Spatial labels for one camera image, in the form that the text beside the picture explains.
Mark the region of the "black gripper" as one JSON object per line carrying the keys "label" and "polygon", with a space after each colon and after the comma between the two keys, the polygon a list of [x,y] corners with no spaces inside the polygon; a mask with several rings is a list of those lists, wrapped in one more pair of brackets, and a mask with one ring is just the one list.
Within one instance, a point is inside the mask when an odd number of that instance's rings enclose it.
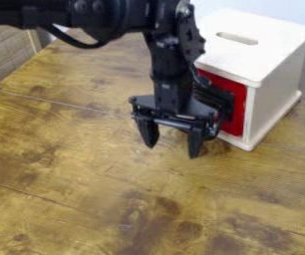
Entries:
{"label": "black gripper", "polygon": [[204,53],[205,40],[195,24],[189,0],[152,0],[153,28],[144,32],[152,59],[151,96],[131,98],[145,146],[153,148],[160,125],[187,132],[187,150],[197,158],[204,141],[208,107],[193,98],[200,83],[193,62]]}

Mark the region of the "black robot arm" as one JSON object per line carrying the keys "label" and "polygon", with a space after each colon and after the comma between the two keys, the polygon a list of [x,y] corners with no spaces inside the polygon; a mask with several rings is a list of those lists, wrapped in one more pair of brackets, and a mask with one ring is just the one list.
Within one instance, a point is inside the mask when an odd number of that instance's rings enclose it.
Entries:
{"label": "black robot arm", "polygon": [[0,25],[41,28],[69,45],[98,49],[128,33],[144,35],[152,57],[153,94],[129,98],[132,117],[148,147],[165,125],[187,132],[188,156],[215,136],[212,115],[187,110],[201,77],[193,62],[205,40],[189,0],[0,0]]}

